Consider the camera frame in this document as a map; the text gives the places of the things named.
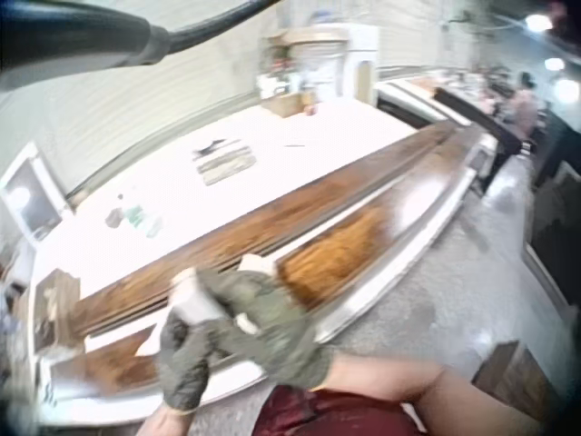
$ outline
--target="red shirt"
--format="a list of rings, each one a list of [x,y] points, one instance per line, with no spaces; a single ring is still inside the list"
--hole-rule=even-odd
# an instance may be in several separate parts
[[[277,386],[262,406],[252,436],[417,436],[399,404],[332,391]]]

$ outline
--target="light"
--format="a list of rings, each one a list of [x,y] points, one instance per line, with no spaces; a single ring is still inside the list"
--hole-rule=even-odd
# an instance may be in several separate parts
[[[8,194],[8,202],[17,211],[22,211],[30,202],[30,191],[23,187],[15,188]]]
[[[553,28],[553,23],[546,15],[529,15],[525,21],[528,29],[537,34]]]
[[[579,100],[579,84],[573,80],[559,79],[555,84],[555,96],[563,104]]]
[[[562,71],[565,69],[565,62],[559,57],[552,57],[545,61],[545,67],[548,71]]]

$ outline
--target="dark wooden plank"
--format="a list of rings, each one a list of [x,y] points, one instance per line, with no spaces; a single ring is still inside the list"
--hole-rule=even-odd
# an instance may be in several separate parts
[[[71,326],[70,311],[79,301],[81,284],[59,269],[52,271],[36,285],[34,298],[34,351],[50,346],[78,348],[83,338]]]
[[[152,356],[135,356],[153,326],[51,369],[57,400],[106,396],[152,384],[157,371]]]
[[[426,156],[404,179],[279,262],[281,278],[308,308],[328,302],[369,268],[450,186],[483,130],[472,126]]]
[[[540,422],[552,418],[559,404],[555,388],[523,344],[499,344],[473,384],[497,400]]]
[[[225,269],[245,253],[265,254],[327,220],[407,171],[454,131],[431,125],[207,233],[81,300],[73,312],[80,336],[165,304],[172,277],[193,265]]]
[[[468,120],[480,124],[503,145],[506,153],[520,153],[522,141],[518,139],[517,136],[505,125],[498,123],[494,118],[485,114],[480,108],[474,106],[472,103],[467,102],[463,98],[444,88],[436,89],[434,100],[445,104],[449,108],[466,117]]]
[[[445,192],[468,153],[465,144],[472,145],[481,133],[474,126],[455,134],[377,199],[281,259],[278,267],[282,280],[310,308],[340,294]],[[63,387],[74,384],[67,378],[87,386],[84,396],[108,395],[154,383],[153,359],[134,357],[144,340],[139,332],[58,363],[52,369],[55,397],[71,395],[71,390]],[[126,377],[129,372],[132,378]]]

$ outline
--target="glove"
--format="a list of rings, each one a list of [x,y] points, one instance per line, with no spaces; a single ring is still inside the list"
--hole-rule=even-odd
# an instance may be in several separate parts
[[[256,362],[280,384],[305,390],[321,386],[329,372],[331,351],[315,342],[310,316],[282,282],[250,271],[198,271],[198,279],[232,317],[246,313],[259,329],[250,335],[231,320],[212,322],[221,351]]]
[[[157,367],[163,400],[180,414],[200,405],[208,385],[208,357],[212,353],[206,323],[191,327],[171,311],[163,326]]]

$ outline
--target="cord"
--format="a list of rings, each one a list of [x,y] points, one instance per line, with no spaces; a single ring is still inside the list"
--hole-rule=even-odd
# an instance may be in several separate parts
[[[232,29],[260,12],[276,5],[280,0],[251,0],[228,12],[209,18],[196,25],[184,27],[170,33],[168,55],[182,52],[188,48],[205,43],[215,36]]]

